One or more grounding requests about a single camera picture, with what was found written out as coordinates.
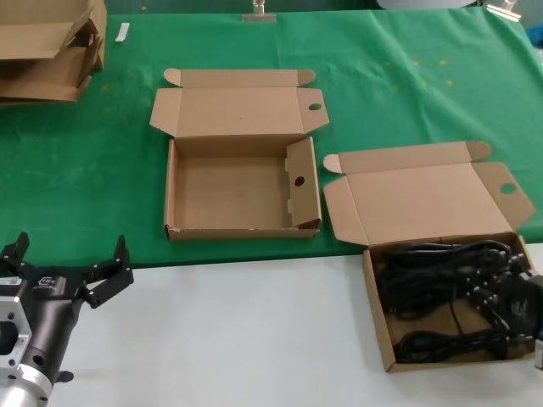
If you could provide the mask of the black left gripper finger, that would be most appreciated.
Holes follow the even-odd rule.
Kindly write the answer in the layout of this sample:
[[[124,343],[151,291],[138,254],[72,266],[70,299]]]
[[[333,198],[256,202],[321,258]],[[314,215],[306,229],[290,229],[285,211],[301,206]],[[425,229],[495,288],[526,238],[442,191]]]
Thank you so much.
[[[14,243],[10,243],[3,248],[0,258],[1,277],[28,278],[28,271],[23,263],[29,245],[28,234],[21,232]]]
[[[105,304],[134,282],[126,239],[119,235],[113,259],[87,267],[82,273],[83,298],[92,309]]]

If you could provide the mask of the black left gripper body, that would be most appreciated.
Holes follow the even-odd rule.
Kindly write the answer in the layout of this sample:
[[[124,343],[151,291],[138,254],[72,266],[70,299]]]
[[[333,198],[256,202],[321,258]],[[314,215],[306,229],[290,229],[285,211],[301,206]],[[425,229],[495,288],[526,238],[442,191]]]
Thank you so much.
[[[23,281],[22,304],[31,328],[31,339],[22,364],[41,372],[52,384],[61,375],[61,365],[71,333],[83,304],[83,278],[75,268],[35,267],[24,263],[18,269]]]

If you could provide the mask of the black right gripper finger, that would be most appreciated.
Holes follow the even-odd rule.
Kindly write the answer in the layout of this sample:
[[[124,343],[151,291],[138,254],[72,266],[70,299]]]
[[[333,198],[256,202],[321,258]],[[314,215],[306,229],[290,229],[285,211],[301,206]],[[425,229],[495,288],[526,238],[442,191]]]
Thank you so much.
[[[502,324],[497,312],[499,283],[498,275],[475,275],[468,278],[468,300],[492,326]]]
[[[507,251],[507,273],[511,276],[534,276],[536,274],[524,252],[513,249]]]

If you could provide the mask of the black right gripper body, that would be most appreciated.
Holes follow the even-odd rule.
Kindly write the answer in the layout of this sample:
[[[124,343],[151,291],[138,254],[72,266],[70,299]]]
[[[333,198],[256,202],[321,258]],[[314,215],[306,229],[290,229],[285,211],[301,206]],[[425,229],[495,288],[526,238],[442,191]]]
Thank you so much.
[[[497,285],[497,314],[510,337],[542,334],[542,276],[506,274]]]

